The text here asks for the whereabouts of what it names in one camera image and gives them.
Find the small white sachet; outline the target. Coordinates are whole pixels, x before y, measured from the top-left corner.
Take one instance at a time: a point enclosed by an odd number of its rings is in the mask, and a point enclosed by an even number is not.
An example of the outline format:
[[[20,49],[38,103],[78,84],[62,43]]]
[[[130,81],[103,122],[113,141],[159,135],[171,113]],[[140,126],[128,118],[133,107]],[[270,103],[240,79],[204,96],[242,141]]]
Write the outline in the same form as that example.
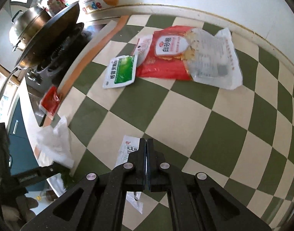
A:
[[[137,56],[137,67],[144,62],[150,50],[153,35],[148,34],[140,37],[131,55]]]

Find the white paper medicine packet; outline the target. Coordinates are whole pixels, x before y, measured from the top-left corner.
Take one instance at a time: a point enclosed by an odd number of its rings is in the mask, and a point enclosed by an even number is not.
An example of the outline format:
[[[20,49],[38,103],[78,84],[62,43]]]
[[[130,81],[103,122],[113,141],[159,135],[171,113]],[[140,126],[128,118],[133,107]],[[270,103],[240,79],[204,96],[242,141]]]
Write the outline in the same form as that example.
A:
[[[124,136],[118,151],[115,167],[128,162],[129,154],[139,149],[140,139]],[[143,214],[143,203],[140,201],[141,192],[127,192],[126,200],[140,213]]]

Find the red sauce packet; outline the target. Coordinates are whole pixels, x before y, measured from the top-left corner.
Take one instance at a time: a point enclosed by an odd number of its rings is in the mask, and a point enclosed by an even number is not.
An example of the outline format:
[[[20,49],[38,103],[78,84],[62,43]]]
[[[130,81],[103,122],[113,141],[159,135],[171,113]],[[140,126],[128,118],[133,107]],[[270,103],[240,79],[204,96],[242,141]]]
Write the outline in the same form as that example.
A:
[[[39,108],[49,119],[53,120],[61,104],[61,94],[58,88],[52,85],[40,101]]]

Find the black gas stove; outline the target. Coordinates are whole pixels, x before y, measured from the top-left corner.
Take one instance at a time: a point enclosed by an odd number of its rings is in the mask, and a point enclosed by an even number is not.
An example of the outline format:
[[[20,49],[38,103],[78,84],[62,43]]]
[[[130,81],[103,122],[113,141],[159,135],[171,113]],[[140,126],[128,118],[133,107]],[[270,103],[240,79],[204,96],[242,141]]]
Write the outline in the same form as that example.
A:
[[[91,39],[91,33],[78,23],[66,39],[36,68],[27,72],[29,94],[41,97],[51,86],[58,87],[76,57]]]

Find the crumpled white tissue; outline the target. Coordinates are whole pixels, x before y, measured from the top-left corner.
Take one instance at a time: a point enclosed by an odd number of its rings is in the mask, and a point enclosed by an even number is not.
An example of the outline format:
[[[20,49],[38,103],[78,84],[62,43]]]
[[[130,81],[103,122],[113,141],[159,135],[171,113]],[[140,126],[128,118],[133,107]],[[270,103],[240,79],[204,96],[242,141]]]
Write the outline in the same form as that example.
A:
[[[70,149],[70,135],[65,116],[59,119],[55,127],[47,126],[36,134],[37,147],[50,159],[71,169],[74,166]]]

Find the stainless steel pot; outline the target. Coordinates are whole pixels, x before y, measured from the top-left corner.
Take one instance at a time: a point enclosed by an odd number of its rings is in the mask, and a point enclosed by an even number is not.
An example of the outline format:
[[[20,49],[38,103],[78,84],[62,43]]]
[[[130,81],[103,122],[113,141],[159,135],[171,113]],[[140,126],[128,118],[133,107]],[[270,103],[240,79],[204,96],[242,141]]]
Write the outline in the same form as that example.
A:
[[[9,41],[12,51],[23,51],[30,40],[51,19],[50,14],[41,7],[35,6],[25,12],[19,10],[11,19],[12,27],[9,31]]]

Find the blue cabinet door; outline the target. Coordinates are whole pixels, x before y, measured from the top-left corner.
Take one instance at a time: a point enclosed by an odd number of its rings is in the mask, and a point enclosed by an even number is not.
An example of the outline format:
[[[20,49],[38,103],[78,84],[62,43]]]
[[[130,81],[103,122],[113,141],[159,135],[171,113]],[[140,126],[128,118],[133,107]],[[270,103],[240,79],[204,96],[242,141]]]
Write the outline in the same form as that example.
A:
[[[38,163],[27,137],[20,100],[17,101],[14,109],[8,136],[10,139],[9,152],[12,157],[11,175],[37,168]]]

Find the red white sugar bag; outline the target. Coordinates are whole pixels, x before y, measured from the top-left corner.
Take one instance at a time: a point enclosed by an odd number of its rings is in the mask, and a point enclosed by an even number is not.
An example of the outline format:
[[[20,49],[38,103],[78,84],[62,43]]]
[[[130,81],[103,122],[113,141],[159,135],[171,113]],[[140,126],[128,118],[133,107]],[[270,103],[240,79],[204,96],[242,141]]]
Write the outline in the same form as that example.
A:
[[[191,80],[187,61],[195,56],[191,46],[194,40],[190,26],[172,26],[154,31],[146,59],[137,67],[136,76]]]

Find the green white medicine sachet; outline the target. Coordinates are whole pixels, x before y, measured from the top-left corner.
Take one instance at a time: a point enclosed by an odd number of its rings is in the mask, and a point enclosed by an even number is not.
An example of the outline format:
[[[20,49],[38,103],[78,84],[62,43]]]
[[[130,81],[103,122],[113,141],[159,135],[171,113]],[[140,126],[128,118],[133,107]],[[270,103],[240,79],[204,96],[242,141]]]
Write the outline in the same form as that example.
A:
[[[135,81],[137,55],[122,55],[110,60],[107,66],[103,88],[121,88]]]

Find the green checkered tablecloth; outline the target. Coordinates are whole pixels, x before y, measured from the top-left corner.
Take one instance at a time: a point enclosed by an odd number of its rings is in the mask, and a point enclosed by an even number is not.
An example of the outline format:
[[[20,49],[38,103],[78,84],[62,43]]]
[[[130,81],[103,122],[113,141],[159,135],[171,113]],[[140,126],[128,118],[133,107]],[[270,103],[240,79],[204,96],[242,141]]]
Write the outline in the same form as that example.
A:
[[[81,72],[56,115],[67,119],[74,159],[61,176],[65,187],[89,172],[110,172],[124,136],[152,138],[168,163],[208,174],[280,230],[294,207],[294,75],[276,57],[233,33],[243,74],[234,90],[156,78],[103,88],[112,58],[131,54],[140,37],[169,26],[219,31],[182,17],[130,16]]]

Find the black wok pan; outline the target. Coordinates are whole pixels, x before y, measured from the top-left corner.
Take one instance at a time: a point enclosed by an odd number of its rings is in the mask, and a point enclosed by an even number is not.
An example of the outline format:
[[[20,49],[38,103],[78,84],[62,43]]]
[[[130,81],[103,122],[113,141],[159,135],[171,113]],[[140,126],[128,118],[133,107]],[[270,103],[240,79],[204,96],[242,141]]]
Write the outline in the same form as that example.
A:
[[[18,58],[14,70],[9,74],[0,90],[0,100],[8,81],[18,70],[39,65],[53,52],[54,48],[67,37],[68,31],[75,27],[80,13],[79,2],[74,2],[51,18],[29,41]]]

